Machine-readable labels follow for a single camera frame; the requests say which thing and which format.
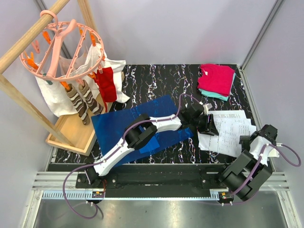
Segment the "blue plastic folder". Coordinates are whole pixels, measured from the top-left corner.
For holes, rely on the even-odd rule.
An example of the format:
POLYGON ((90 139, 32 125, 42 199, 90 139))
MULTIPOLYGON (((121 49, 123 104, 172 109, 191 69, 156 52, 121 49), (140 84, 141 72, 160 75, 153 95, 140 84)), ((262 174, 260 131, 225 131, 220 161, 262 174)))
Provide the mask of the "blue plastic folder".
MULTIPOLYGON (((124 109, 91 117, 102 155, 106 155, 123 136, 132 122, 141 114, 150 117, 163 117, 175 114, 178 108, 169 95, 148 101, 130 109, 124 109)), ((155 134, 149 143, 123 157, 117 166, 147 158, 179 142, 193 137, 190 128, 166 131, 155 134)))

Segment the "white paper files stack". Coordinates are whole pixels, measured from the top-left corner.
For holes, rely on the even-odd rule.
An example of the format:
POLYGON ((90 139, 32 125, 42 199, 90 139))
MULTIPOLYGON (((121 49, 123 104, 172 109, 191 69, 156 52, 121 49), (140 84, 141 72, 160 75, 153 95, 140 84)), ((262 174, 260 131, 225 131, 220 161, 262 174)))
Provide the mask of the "white paper files stack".
POLYGON ((199 148, 231 157, 241 154, 240 136, 250 136, 257 130, 243 110, 209 111, 213 114, 218 136, 199 133, 199 148))

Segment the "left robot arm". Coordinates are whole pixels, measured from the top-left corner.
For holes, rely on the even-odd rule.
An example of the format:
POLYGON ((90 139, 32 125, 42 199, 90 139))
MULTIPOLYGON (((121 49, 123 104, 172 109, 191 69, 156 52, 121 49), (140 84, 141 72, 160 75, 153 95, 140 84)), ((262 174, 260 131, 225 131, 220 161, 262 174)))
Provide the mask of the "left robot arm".
POLYGON ((117 144, 100 160, 85 169, 86 183, 92 188, 98 188, 103 177, 126 155, 143 148, 156 133, 177 131, 183 127, 194 127, 199 132, 207 130, 208 134, 217 135, 217 130, 211 130, 213 116, 209 114, 211 104, 199 103, 184 110, 178 109, 176 114, 164 117, 140 115, 128 126, 117 144))

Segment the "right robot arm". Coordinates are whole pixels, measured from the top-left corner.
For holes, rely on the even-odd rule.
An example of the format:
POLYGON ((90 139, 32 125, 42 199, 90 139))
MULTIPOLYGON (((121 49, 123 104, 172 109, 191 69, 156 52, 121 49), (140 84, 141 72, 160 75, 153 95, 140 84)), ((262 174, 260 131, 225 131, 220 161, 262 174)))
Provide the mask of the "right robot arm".
POLYGON ((228 188, 230 195, 242 201, 252 198, 273 173, 267 160, 269 155, 275 154, 277 134, 274 126, 266 124, 250 136, 240 136, 242 152, 218 173, 216 184, 228 188))

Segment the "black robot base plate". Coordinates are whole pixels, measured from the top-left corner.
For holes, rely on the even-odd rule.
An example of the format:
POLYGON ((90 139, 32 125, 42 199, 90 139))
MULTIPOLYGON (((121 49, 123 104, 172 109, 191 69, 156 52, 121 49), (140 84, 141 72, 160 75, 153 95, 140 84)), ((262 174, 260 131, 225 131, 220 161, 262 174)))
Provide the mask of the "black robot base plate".
POLYGON ((125 164, 112 168, 96 184, 88 184, 84 169, 72 174, 77 190, 91 190, 92 199, 219 200, 229 190, 221 185, 221 164, 125 164))

